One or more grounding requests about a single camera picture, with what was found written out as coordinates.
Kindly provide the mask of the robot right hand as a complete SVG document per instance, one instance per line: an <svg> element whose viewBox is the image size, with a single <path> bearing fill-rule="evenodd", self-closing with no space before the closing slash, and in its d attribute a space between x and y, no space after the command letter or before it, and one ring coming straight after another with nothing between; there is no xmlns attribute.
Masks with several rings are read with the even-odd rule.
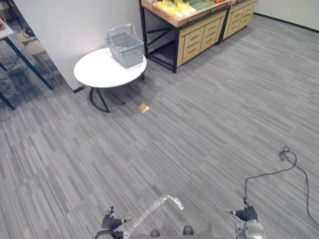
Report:
<svg viewBox="0 0 319 239"><path fill-rule="evenodd" d="M235 215L237 218L245 222L257 221L257 212L254 207L248 203L247 197L243 197L243 202L245 205L244 209L235 211L229 208L225 208L225 212Z"/></svg>

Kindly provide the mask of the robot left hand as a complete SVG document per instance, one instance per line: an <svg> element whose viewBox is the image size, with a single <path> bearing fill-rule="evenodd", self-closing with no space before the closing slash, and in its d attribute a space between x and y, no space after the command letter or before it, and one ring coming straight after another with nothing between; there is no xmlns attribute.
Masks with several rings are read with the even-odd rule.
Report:
<svg viewBox="0 0 319 239"><path fill-rule="evenodd" d="M101 227L103 230L115 230L117 229L119 226L121 226L122 224L125 224L127 222L129 222L132 219L132 216L126 216L123 219L116 219L113 216L114 213L114 207L111 206L105 213L103 219L102 219L102 223L101 223Z"/></svg>

